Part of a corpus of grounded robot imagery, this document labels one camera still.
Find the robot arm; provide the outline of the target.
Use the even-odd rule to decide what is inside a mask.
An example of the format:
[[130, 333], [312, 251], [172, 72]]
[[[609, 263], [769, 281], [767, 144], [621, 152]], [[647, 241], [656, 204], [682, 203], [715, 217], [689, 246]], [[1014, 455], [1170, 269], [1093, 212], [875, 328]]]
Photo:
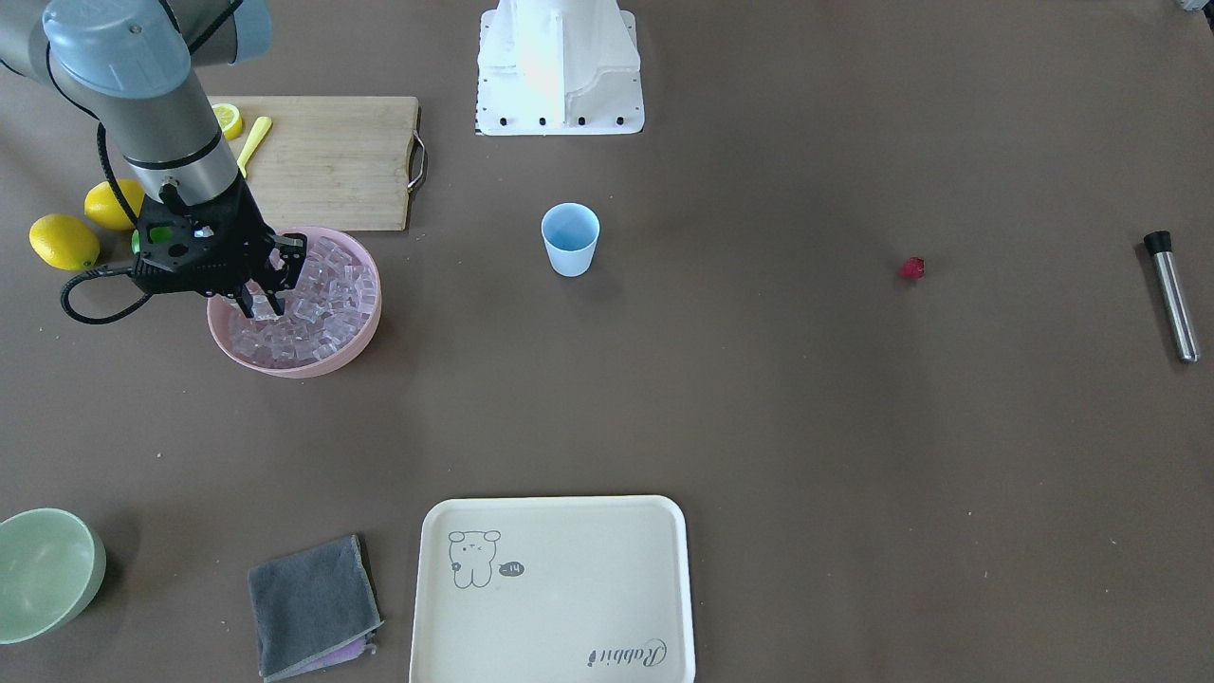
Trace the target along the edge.
[[130, 211], [138, 250], [126, 267], [143, 298], [194, 291], [253, 317], [257, 294], [282, 315], [299, 280], [304, 234], [278, 233], [257, 207], [195, 76], [266, 53], [265, 1], [5, 1], [2, 66], [58, 92], [117, 143], [144, 190]]

